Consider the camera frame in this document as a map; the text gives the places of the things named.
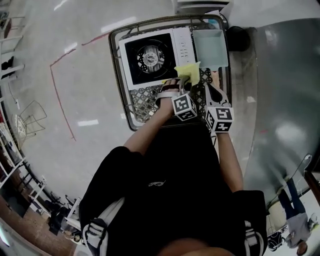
black round object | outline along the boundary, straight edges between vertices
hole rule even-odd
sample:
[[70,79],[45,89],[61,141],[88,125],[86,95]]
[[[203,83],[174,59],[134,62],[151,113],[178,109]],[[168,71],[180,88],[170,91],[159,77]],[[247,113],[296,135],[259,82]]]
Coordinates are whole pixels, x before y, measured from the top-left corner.
[[230,52],[244,52],[250,47],[247,31],[239,26],[232,26],[226,31],[226,40]]

white tile floor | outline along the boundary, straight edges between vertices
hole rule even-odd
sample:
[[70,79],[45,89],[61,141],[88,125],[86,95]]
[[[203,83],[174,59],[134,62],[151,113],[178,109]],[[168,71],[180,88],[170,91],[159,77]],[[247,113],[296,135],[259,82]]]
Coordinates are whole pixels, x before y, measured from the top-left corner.
[[[108,37],[82,44],[100,36],[106,26],[125,19],[132,22],[172,15],[171,1],[12,0],[10,14],[26,16],[24,37],[16,48],[15,60],[15,63],[24,63],[25,69],[18,72],[18,80],[10,84],[20,110],[8,87],[2,88],[7,97],[6,110],[11,117],[36,100],[48,116],[40,121],[45,130],[26,140],[22,151],[34,173],[46,178],[49,191],[62,198],[65,194],[71,198],[82,197],[104,157],[114,147],[123,145],[132,134],[122,116]],[[76,48],[74,52],[52,66],[69,129],[56,95],[50,65],[73,47]],[[248,104],[247,97],[252,96],[242,94],[237,101],[239,106]],[[40,111],[34,108],[32,113],[40,118]],[[97,124],[80,126],[86,121]],[[237,147],[243,171],[247,166],[252,133],[250,131],[246,137],[236,132],[233,141],[238,144],[244,138],[248,139],[246,148]],[[116,171],[111,167],[106,169],[106,172]]]

standing person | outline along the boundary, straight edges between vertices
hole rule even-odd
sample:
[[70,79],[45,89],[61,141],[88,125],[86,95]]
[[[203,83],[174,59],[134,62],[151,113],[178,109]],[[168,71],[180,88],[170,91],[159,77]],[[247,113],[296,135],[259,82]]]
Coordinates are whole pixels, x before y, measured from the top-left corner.
[[290,232],[285,241],[287,242],[289,248],[298,247],[296,254],[298,256],[301,256],[304,255],[308,249],[306,241],[311,235],[311,221],[308,221],[306,209],[299,199],[293,179],[287,176],[286,178],[284,178],[284,180],[288,185],[293,203],[292,207],[287,193],[285,192],[284,188],[281,187],[278,190],[277,195],[282,207],[285,210],[286,221]]
[[[177,81],[164,87],[172,92]],[[173,113],[162,98],[102,161],[79,206],[83,240],[94,255],[261,256],[264,195],[243,191],[229,134],[217,134],[218,160],[205,125],[160,129]]]

hair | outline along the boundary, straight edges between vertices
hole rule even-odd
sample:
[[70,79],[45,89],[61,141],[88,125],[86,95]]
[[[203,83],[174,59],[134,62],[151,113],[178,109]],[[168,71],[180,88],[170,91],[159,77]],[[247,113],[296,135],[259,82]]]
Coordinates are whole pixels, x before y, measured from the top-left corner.
[[299,251],[299,249],[296,251],[296,255],[298,255],[298,256],[302,256],[302,255],[304,255],[306,252],[307,252],[307,250],[308,250],[308,245],[307,244],[305,244],[305,250],[304,250],[304,252],[303,253],[298,253],[298,251]]

